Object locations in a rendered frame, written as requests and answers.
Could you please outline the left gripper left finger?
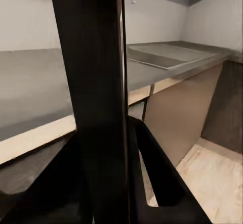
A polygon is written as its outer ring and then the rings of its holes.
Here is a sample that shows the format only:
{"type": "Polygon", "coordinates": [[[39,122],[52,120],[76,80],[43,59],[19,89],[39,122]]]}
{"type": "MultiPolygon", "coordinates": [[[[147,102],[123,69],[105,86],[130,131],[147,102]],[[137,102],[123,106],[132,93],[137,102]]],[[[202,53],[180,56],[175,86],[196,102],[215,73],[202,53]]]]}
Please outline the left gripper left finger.
{"type": "Polygon", "coordinates": [[[0,224],[92,224],[93,217],[75,131],[0,224]]]}

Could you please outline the poster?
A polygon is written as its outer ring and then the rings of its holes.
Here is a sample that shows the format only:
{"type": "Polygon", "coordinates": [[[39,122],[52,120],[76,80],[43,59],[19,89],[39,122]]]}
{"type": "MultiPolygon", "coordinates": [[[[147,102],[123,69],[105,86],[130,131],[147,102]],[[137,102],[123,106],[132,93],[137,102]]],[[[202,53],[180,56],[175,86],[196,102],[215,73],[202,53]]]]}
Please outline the poster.
{"type": "Polygon", "coordinates": [[[131,224],[125,0],[52,0],[95,224],[131,224]]]}

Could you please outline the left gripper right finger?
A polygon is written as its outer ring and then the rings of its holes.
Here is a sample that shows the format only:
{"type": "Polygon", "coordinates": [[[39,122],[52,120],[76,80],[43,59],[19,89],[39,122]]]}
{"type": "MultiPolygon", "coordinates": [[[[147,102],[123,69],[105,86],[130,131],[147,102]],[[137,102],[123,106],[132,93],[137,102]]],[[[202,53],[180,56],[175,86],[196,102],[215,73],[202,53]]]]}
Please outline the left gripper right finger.
{"type": "Polygon", "coordinates": [[[212,224],[146,124],[127,119],[131,224],[212,224]],[[159,207],[146,203],[139,150],[159,207]]]}

